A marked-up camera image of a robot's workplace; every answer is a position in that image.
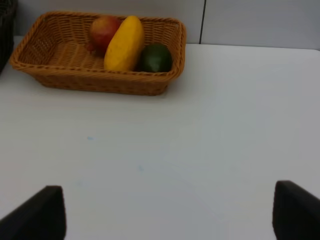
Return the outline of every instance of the avocado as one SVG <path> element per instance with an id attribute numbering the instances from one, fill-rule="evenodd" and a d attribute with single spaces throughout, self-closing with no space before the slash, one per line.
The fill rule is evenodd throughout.
<path id="1" fill-rule="evenodd" d="M 152 43 L 141 52 L 138 70 L 148 73 L 169 72 L 172 68 L 172 56 L 167 46 Z"/>

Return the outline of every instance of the woven basket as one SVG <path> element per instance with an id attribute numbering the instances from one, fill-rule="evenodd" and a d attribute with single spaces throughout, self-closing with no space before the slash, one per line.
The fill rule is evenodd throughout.
<path id="1" fill-rule="evenodd" d="M 13 68 L 50 88 L 133 95 L 162 94 L 184 70 L 186 28 L 173 18 L 141 17 L 145 45 L 165 44 L 169 72 L 106 71 L 104 58 L 86 50 L 95 13 L 48 12 L 40 16 L 11 56 Z M 126 17 L 118 16 L 123 21 Z"/>
<path id="2" fill-rule="evenodd" d="M 14 47 L 14 18 L 17 0 L 0 0 L 0 73 Z"/>

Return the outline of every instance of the white wall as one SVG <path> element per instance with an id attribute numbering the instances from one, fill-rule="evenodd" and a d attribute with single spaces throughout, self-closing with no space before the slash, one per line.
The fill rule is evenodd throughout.
<path id="1" fill-rule="evenodd" d="M 320 0 L 207 0 L 203 44 L 320 48 Z"/>
<path id="2" fill-rule="evenodd" d="M 37 17 L 47 11 L 173 17 L 187 28 L 188 43 L 198 43 L 204 0 L 19 0 L 17 33 L 24 35 Z"/>

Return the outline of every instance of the table surface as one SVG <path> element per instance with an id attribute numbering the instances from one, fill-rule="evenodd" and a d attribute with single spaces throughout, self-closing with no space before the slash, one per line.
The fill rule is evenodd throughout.
<path id="1" fill-rule="evenodd" d="M 0 217 L 61 185 L 67 240 L 273 240 L 277 180 L 320 196 L 319 76 L 316 50 L 196 44 L 156 97 L 45 88 L 7 65 Z"/>

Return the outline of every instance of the yellow mango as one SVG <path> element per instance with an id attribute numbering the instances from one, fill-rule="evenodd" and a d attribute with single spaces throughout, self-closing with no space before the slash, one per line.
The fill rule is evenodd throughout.
<path id="1" fill-rule="evenodd" d="M 144 47 L 144 27 L 136 16 L 128 16 L 113 36 L 104 57 L 108 71 L 133 71 Z"/>

